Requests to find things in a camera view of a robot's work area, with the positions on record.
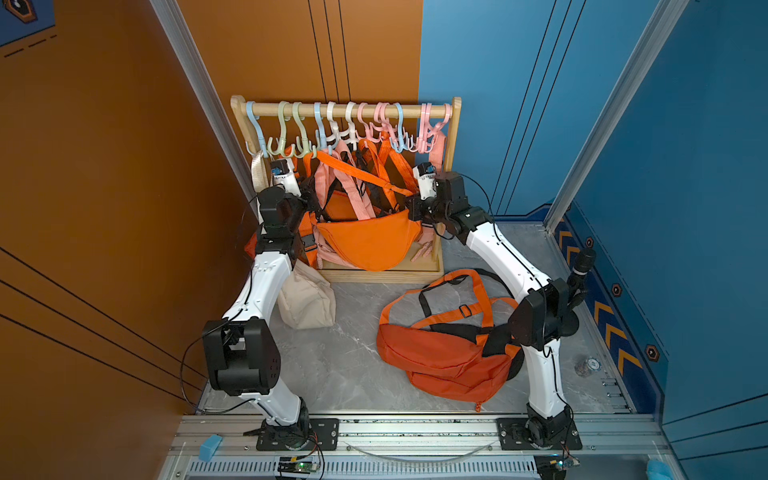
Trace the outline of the dark orange sling bag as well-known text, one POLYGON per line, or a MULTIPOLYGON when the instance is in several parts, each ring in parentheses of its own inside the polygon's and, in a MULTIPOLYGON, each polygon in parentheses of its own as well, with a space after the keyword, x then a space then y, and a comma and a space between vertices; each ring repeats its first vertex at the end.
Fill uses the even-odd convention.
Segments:
POLYGON ((470 325, 467 311, 476 313, 477 306, 462 305, 414 324, 402 355, 415 387, 480 409, 520 372, 524 352, 507 324, 470 325))
POLYGON ((450 272, 421 289, 408 290, 380 316, 380 358, 404 371, 411 384, 434 396, 482 404, 524 363, 507 322, 518 302, 492 297, 484 269, 450 272))

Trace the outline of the black sling bag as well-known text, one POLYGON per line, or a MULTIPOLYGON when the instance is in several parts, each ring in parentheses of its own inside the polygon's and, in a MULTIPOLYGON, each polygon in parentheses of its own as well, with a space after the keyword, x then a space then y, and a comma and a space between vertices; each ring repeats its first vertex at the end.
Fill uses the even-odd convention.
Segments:
POLYGON ((511 333, 519 309, 511 292, 493 297, 485 282, 502 285, 485 269, 461 269, 425 286, 417 300, 424 318, 408 327, 417 368, 411 383, 433 395, 464 401, 494 395, 520 372, 522 346, 511 333))

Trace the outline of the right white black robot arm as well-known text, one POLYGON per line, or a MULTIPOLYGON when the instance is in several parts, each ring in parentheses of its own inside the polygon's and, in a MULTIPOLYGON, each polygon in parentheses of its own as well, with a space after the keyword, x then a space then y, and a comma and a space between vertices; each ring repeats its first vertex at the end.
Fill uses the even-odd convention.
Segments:
POLYGON ((417 172, 415 176, 420 198, 409 211, 445 227, 479 255, 518 303, 507 326, 522 346, 527 368, 527 442, 538 449, 560 448, 564 454, 582 449, 575 413, 563 392, 560 347, 564 337, 579 329, 574 309, 586 297, 586 277, 596 252, 581 250, 568 278, 552 279, 506 239, 486 210, 469 203, 460 174, 417 172))

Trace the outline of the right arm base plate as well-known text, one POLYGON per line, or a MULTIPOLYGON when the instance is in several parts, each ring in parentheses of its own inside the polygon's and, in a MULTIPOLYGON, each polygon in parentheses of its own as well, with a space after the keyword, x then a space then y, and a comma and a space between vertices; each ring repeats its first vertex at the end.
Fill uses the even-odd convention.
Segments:
POLYGON ((566 453, 583 448, 575 421, 564 413, 551 419, 498 418, 498 438, 503 450, 563 450, 566 453))

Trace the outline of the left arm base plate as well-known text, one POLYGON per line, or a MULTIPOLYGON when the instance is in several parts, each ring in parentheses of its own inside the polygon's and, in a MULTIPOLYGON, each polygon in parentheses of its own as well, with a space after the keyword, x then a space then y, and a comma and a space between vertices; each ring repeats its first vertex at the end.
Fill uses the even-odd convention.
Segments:
POLYGON ((264 420, 257 435, 258 451, 308 451, 319 447, 335 451, 339 439, 338 418, 310 418, 292 426, 272 426, 264 420))

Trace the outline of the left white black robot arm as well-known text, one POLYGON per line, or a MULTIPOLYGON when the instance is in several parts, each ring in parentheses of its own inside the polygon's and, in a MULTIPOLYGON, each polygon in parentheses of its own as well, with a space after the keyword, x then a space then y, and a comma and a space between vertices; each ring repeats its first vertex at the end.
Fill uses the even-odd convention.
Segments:
POLYGON ((261 222, 243 289, 220 320, 203 327, 209 384, 253 403, 264 415, 266 430, 306 439, 306 403, 281 378, 281 355, 270 319, 299 256, 299 227, 307 204, 301 194, 281 186, 258 193, 257 203, 261 222))

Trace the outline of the bright orange sling bag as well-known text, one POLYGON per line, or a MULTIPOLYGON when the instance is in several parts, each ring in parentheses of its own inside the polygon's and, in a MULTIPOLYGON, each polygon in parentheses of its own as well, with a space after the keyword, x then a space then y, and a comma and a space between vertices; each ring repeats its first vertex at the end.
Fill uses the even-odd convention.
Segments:
MULTIPOLYGON (((409 175, 408 180, 404 183, 393 182, 387 172, 386 163, 372 150, 365 150, 361 153, 334 152, 328 154, 334 155, 358 170, 358 173, 354 173, 353 176, 358 183, 360 194, 367 197, 373 207, 377 226, 375 227, 376 235, 371 242, 371 259, 376 261, 378 267, 378 270, 373 272, 386 271, 398 266, 406 259, 409 250, 421 233, 421 222, 414 222, 408 218, 405 205, 407 197, 418 194, 415 179, 409 175)), ((305 157, 306 162, 312 160, 318 162, 318 168, 317 155, 305 157)), ((310 192, 316 201, 313 212, 308 214, 313 237, 313 223, 321 210, 315 193, 314 174, 317 168, 309 178, 313 182, 310 192)), ((323 262, 325 261, 318 256, 317 247, 317 264, 321 265, 323 262)))

